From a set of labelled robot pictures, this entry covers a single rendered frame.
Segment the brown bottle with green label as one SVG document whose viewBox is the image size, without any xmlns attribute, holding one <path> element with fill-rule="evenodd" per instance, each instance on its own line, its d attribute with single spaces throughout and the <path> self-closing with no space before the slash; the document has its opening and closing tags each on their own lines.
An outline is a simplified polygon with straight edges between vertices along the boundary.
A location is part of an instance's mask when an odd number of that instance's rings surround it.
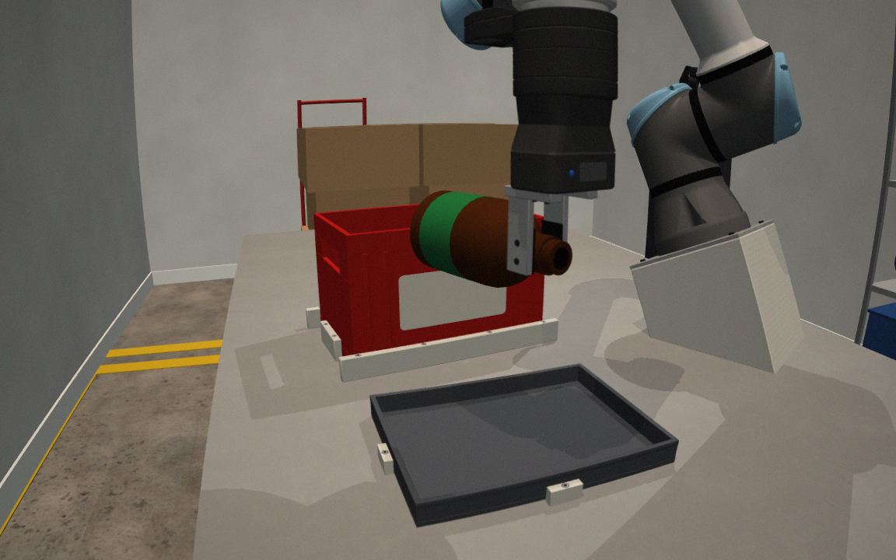
<svg viewBox="0 0 896 560">
<path fill-rule="evenodd" d="M 431 268 L 493 288 L 525 281 L 530 275 L 507 270 L 509 201 L 493 196 L 437 191 L 414 212 L 412 249 Z M 541 233 L 534 216 L 534 272 L 563 275 L 572 263 L 572 248 Z"/>
</svg>

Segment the red plastic crate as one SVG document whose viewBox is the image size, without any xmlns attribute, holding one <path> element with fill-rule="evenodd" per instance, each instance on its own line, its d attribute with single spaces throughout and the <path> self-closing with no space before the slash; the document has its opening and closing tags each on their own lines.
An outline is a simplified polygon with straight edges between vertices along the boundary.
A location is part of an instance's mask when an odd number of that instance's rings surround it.
<svg viewBox="0 0 896 560">
<path fill-rule="evenodd" d="M 543 321 L 543 274 L 493 288 L 423 264 L 410 240 L 418 206 L 313 214 L 320 321 L 342 355 Z"/>
</svg>

